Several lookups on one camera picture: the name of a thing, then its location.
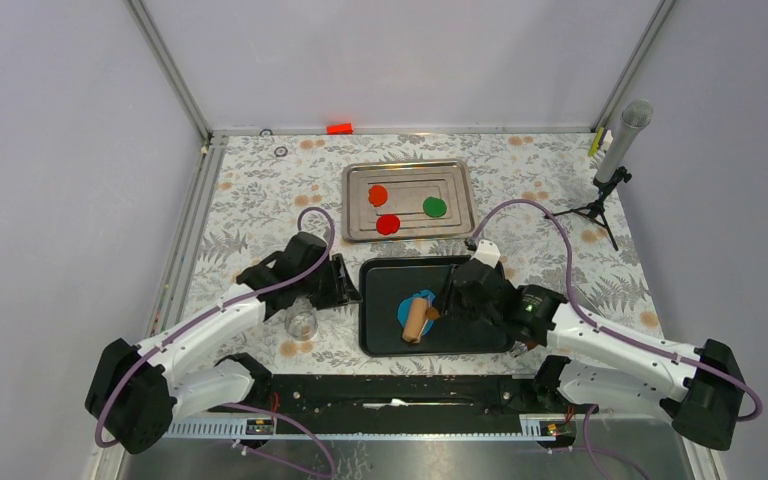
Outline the black plastic tray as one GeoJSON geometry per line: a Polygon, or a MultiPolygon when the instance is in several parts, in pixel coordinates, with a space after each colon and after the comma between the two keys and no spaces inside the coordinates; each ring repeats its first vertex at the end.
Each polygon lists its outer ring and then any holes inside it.
{"type": "Polygon", "coordinates": [[[415,297],[433,300],[449,270],[466,262],[467,255],[413,258],[374,258],[360,268],[358,338],[371,357],[465,355],[502,353],[514,340],[482,321],[435,320],[425,327],[419,343],[402,339],[406,315],[415,297]]]}

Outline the small glass bowl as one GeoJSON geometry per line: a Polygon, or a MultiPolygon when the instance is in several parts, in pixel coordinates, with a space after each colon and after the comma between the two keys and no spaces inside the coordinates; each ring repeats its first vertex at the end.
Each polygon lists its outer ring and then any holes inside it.
{"type": "Polygon", "coordinates": [[[290,313],[284,320],[284,327],[295,341],[309,341],[317,334],[318,320],[313,312],[290,313]]]}

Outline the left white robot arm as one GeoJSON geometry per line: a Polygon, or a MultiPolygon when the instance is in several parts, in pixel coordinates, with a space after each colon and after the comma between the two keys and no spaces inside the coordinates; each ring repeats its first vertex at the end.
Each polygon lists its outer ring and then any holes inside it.
{"type": "Polygon", "coordinates": [[[139,454],[175,421],[230,403],[261,409],[271,387],[254,366],[235,356],[201,371],[196,364],[299,300],[326,310],[361,299],[343,257],[323,239],[296,233],[284,249],[246,268],[195,318],[135,344],[119,338],[103,349],[85,399],[99,446],[121,445],[139,454]]]}

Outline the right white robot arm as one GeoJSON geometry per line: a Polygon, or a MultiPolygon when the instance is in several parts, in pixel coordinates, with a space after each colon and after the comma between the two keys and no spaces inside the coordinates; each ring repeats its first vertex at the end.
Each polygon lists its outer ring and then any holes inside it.
{"type": "Polygon", "coordinates": [[[447,320],[484,321],[528,347],[566,349],[599,367],[550,355],[534,378],[543,410],[591,406],[642,414],[712,450],[732,446],[744,397],[733,350],[650,337],[589,311],[539,285],[514,286],[469,260],[448,274],[433,306],[447,320]]]}

